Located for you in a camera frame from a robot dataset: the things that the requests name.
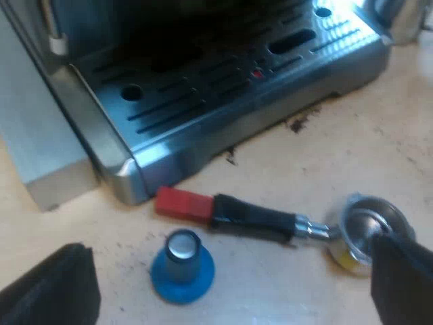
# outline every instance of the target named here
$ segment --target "cylindrical metal top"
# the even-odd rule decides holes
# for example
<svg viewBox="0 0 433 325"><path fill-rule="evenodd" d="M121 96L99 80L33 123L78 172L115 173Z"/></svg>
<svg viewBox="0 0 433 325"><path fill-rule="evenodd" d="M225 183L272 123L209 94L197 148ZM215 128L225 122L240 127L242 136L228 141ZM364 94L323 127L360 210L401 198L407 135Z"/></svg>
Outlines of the cylindrical metal top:
<svg viewBox="0 0 433 325"><path fill-rule="evenodd" d="M198 243L189 232L179 232L168 239L167 247L173 256L184 260L192 258L197 253Z"/></svg>

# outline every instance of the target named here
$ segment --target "blue base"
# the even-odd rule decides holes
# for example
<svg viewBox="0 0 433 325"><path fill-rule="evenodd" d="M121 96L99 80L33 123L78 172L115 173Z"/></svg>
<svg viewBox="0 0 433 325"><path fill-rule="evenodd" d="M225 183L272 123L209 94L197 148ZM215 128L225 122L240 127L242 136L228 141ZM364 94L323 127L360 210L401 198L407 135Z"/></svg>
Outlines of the blue base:
<svg viewBox="0 0 433 325"><path fill-rule="evenodd" d="M201 268L197 278L190 283L176 283L168 279L165 272L165 250L162 249L155 258L150 276L156 292L171 303L192 303L210 288L215 275L212 256L207 249L201 247Z"/></svg>

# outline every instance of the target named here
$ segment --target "metal panel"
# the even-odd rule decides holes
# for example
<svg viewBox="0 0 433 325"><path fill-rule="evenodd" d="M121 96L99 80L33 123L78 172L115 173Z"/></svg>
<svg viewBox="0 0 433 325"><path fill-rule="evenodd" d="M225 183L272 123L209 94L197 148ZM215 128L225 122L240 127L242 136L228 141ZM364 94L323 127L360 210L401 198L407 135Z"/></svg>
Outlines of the metal panel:
<svg viewBox="0 0 433 325"><path fill-rule="evenodd" d="M98 185L93 166L0 10L0 132L42 210Z"/></svg>

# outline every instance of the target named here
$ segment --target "black object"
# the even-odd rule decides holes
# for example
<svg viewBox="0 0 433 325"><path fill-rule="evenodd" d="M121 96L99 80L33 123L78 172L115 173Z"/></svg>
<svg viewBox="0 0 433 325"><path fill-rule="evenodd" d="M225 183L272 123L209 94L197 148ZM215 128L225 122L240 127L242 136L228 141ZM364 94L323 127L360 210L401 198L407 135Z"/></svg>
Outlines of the black object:
<svg viewBox="0 0 433 325"><path fill-rule="evenodd" d="M91 325L100 303L91 248L67 244L0 292L0 325Z"/></svg>
<svg viewBox="0 0 433 325"><path fill-rule="evenodd" d="M384 325L433 324L433 252L397 236L375 237L371 295Z"/></svg>
<svg viewBox="0 0 433 325"><path fill-rule="evenodd" d="M270 239L279 235L282 240L291 240L295 233L296 215L266 209L232 196L219 194L214 197L211 226L235 226L237 231L247 229L260 232Z"/></svg>

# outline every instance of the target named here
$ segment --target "drip tray grate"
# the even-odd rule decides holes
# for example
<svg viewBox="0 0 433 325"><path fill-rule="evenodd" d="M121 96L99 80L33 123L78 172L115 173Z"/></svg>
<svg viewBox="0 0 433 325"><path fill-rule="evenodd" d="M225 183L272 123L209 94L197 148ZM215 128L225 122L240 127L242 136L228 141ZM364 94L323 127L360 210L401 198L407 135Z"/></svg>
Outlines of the drip tray grate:
<svg viewBox="0 0 433 325"><path fill-rule="evenodd" d="M133 151L378 38L352 12L307 0L274 1L152 33L74 64Z"/></svg>

